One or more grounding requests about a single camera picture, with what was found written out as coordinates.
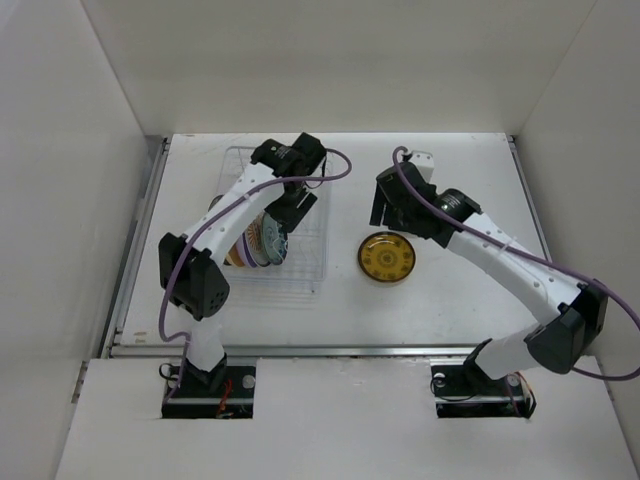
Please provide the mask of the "dark green rimmed plate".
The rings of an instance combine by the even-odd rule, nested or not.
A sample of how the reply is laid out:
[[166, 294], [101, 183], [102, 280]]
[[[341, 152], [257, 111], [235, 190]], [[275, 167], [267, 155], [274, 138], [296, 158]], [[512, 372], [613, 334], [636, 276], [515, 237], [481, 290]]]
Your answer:
[[280, 223], [267, 213], [262, 217], [261, 236], [268, 261], [273, 265], [281, 265], [288, 254], [288, 234]]

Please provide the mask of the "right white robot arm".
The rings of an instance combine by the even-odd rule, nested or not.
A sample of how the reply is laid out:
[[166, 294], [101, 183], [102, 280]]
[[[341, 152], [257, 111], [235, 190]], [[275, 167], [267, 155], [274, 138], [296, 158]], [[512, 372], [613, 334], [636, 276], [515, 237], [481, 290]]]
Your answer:
[[580, 281], [540, 264], [463, 192], [439, 192], [426, 153], [395, 150], [395, 163], [376, 178], [370, 222], [432, 240], [474, 264], [524, 305], [533, 325], [476, 346], [462, 365], [465, 386], [487, 393], [499, 380], [543, 367], [569, 373], [601, 333], [608, 296], [595, 282]]

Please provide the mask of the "aluminium table front rail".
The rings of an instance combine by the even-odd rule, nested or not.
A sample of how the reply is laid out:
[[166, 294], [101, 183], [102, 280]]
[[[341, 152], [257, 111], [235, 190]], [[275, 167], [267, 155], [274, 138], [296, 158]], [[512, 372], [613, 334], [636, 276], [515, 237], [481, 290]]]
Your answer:
[[[474, 345], [228, 345], [229, 357], [259, 358], [360, 358], [360, 357], [466, 357]], [[169, 358], [179, 357], [181, 345], [114, 344], [105, 353], [107, 358]]]

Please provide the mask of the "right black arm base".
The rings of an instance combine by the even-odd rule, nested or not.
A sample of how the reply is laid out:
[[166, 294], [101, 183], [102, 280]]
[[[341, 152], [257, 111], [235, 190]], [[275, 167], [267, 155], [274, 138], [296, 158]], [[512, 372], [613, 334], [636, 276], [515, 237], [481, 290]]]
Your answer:
[[520, 373], [493, 380], [468, 375], [462, 364], [435, 364], [430, 369], [430, 390], [439, 419], [528, 420], [537, 408], [535, 394]]

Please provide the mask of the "purple rimmed patterned plate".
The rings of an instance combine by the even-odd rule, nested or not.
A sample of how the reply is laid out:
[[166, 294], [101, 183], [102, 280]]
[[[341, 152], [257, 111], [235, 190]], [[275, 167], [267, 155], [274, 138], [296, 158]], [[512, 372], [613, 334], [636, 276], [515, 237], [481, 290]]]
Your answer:
[[246, 228], [226, 254], [224, 264], [238, 268], [265, 268], [271, 264], [263, 245], [261, 218]]

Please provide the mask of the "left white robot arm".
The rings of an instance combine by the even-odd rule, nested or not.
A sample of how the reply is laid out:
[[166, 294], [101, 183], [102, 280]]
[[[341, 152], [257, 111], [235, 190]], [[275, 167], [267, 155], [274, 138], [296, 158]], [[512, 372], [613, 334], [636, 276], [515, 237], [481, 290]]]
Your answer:
[[273, 224], [267, 247], [277, 260], [284, 258], [278, 239], [294, 231], [317, 201], [307, 182], [327, 155], [321, 141], [302, 133], [290, 146], [268, 139], [256, 147], [249, 164], [221, 199], [189, 230], [165, 234], [158, 245], [160, 285], [164, 296], [158, 319], [161, 339], [185, 339], [183, 360], [174, 390], [185, 379], [201, 396], [217, 394], [223, 387], [226, 354], [222, 346], [194, 358], [193, 333], [169, 335], [165, 329], [170, 305], [182, 307], [199, 322], [214, 316], [226, 302], [230, 285], [221, 270], [229, 251], [250, 224], [260, 219]]

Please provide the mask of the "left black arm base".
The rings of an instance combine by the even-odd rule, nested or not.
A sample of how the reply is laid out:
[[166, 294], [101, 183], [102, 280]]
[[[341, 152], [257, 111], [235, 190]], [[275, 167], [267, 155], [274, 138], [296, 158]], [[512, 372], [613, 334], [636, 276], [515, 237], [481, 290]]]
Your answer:
[[163, 363], [165, 381], [163, 419], [252, 419], [257, 383], [256, 363], [228, 362], [227, 355], [211, 372], [196, 369], [188, 360]]

